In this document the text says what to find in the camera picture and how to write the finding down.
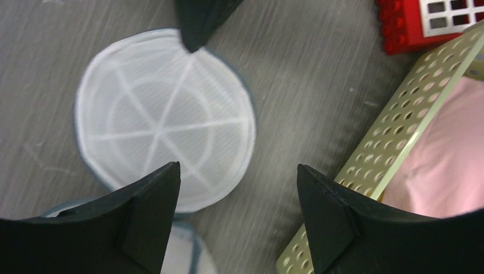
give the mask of round lid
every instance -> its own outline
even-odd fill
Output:
[[[138,34],[99,53],[80,83],[75,118],[80,153],[111,190],[180,162],[177,213],[228,195],[256,137],[240,78],[206,49],[188,53],[175,29]]]

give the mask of perforated basket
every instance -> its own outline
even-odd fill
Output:
[[[422,56],[335,181],[377,200],[462,75],[484,79],[484,25]],[[276,263],[279,274],[314,274],[304,225]]]

